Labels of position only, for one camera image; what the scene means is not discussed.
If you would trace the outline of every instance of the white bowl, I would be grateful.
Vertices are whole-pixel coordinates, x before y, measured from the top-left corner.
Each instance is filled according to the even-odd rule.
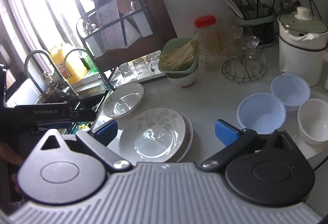
[[[171,83],[173,83],[177,87],[189,87],[191,84],[194,83],[198,75],[198,67],[197,69],[188,76],[179,78],[179,76],[173,76],[172,74],[166,73],[166,77],[169,79]]]
[[[141,103],[144,88],[139,83],[127,83],[118,87],[104,102],[107,117],[119,118],[133,112]]]
[[[237,120],[242,128],[258,134],[270,134],[286,119],[285,105],[274,95],[256,93],[245,98],[237,109]]]
[[[271,83],[271,92],[284,103],[289,112],[296,112],[311,95],[307,82],[293,74],[276,77]]]
[[[328,141],[328,103],[317,98],[309,99],[297,113],[300,136],[310,144]]]

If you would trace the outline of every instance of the plastic jar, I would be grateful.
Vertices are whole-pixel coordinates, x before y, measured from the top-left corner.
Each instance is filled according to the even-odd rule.
[[[226,49],[225,36],[219,20],[209,15],[195,20],[194,25],[200,65],[208,72],[220,70]]]

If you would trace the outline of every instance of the pot lid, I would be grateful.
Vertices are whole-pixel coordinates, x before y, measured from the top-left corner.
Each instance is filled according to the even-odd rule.
[[[301,33],[326,33],[327,25],[310,15],[310,10],[306,7],[298,7],[297,13],[293,12],[278,17],[280,23],[287,29],[295,30]]]

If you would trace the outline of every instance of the person's hand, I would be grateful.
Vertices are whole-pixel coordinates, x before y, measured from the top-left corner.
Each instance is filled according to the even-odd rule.
[[[0,142],[0,159],[3,159],[13,165],[20,166],[23,159],[6,143]],[[11,175],[11,179],[15,184],[15,190],[20,193],[19,187],[17,186],[17,174]]]

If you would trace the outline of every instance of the red lid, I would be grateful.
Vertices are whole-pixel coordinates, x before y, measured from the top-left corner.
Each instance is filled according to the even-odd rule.
[[[195,22],[194,22],[196,28],[211,26],[215,23],[216,23],[216,17],[214,17],[212,15],[201,17],[201,18],[195,20]]]

